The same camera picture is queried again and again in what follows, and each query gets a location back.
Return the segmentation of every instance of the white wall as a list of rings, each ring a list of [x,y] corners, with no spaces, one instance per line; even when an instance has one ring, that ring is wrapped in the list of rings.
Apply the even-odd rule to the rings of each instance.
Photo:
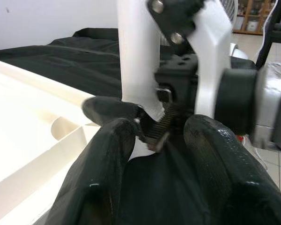
[[[117,23],[117,0],[0,0],[0,49],[45,45]]]

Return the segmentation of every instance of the screw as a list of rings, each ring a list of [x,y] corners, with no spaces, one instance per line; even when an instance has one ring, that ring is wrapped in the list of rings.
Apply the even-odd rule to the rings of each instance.
[[[170,39],[173,43],[179,45],[184,42],[184,38],[178,33],[172,33]]]
[[[154,0],[152,2],[152,9],[154,12],[160,14],[163,12],[163,0]]]

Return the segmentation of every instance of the shelf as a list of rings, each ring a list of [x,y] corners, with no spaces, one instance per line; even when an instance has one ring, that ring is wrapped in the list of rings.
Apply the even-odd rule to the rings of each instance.
[[[262,32],[258,32],[258,31],[248,31],[248,30],[233,30],[233,33],[263,35]]]

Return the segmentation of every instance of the metal bolt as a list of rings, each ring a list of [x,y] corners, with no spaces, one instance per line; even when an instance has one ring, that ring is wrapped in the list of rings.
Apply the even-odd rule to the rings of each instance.
[[[184,38],[178,33],[172,33],[170,39],[173,43],[177,45],[182,44],[184,42]]]
[[[154,0],[152,2],[152,9],[154,12],[160,14],[163,12],[163,0]]]

